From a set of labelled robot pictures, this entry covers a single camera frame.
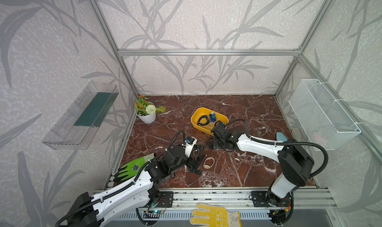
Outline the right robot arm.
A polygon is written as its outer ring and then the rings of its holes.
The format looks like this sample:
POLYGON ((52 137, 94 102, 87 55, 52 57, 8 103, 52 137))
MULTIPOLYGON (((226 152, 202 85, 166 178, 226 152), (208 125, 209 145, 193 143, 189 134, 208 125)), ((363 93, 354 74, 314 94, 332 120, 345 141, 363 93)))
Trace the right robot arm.
POLYGON ((259 154, 280 164, 282 173, 266 194, 266 200, 273 205, 279 203, 291 191, 303 187, 310 179, 314 160, 300 145, 285 145, 283 142, 265 144, 265 139, 248 137, 245 133, 229 132, 218 122, 211 130, 214 145, 226 151, 242 151, 259 154))

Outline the beige strap watch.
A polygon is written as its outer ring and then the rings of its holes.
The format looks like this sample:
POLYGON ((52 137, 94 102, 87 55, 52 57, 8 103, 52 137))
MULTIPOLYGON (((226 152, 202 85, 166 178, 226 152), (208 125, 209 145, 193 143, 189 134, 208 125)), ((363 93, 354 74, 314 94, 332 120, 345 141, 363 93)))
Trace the beige strap watch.
POLYGON ((211 169, 215 165, 215 159, 213 157, 207 157, 203 163, 204 169, 211 169))

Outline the black sport watch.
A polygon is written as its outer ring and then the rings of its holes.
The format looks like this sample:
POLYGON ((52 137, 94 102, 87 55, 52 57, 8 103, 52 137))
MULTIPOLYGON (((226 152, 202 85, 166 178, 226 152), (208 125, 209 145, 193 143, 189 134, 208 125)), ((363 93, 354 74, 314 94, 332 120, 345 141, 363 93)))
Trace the black sport watch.
POLYGON ((223 145, 220 141, 215 138, 210 138, 207 142, 207 147, 211 150, 224 150, 227 152, 233 152, 234 146, 223 145))

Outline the blue transparent watch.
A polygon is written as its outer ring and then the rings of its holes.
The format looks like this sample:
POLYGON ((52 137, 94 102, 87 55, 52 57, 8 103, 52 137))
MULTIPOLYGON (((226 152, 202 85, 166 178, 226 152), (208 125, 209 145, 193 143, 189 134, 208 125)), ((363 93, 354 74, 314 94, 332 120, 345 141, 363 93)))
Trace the blue transparent watch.
POLYGON ((210 122, 211 123, 215 123, 217 121, 217 117, 216 117, 216 114, 214 112, 211 112, 209 114, 209 119, 210 119, 210 122))

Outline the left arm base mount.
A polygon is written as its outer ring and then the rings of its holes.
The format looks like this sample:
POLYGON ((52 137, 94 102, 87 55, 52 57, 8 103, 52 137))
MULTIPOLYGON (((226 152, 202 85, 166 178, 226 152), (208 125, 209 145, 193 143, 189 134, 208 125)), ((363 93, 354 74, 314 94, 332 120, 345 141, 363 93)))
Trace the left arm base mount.
POLYGON ((143 208, 171 208, 173 206, 174 192, 160 191, 157 197, 150 200, 143 208))

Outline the black chunky digital watch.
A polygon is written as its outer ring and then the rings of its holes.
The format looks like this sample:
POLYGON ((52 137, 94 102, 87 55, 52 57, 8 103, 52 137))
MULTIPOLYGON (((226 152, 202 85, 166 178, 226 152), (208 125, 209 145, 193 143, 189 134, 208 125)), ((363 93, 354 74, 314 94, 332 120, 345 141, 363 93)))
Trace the black chunky digital watch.
POLYGON ((207 126, 210 123, 209 115, 202 115, 199 117, 197 125, 198 126, 207 126))

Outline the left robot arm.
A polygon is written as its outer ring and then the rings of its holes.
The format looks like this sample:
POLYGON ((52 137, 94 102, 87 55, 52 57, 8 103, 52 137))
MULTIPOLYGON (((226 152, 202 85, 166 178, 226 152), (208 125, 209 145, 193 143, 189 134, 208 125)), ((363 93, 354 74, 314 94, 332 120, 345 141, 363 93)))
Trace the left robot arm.
POLYGON ((142 165, 137 175, 91 197, 59 219, 56 227, 104 227, 120 215, 145 207, 159 196, 157 185, 194 159, 184 154, 163 153, 142 165))

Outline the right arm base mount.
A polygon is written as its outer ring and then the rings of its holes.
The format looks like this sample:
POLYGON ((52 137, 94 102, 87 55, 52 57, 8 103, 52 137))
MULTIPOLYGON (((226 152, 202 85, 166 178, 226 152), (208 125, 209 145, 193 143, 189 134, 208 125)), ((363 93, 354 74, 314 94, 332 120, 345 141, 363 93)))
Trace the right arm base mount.
POLYGON ((293 197, 291 192, 287 193, 284 198, 279 198, 271 191, 252 191, 249 195, 254 207, 263 208, 284 208, 288 209, 292 206, 293 197))

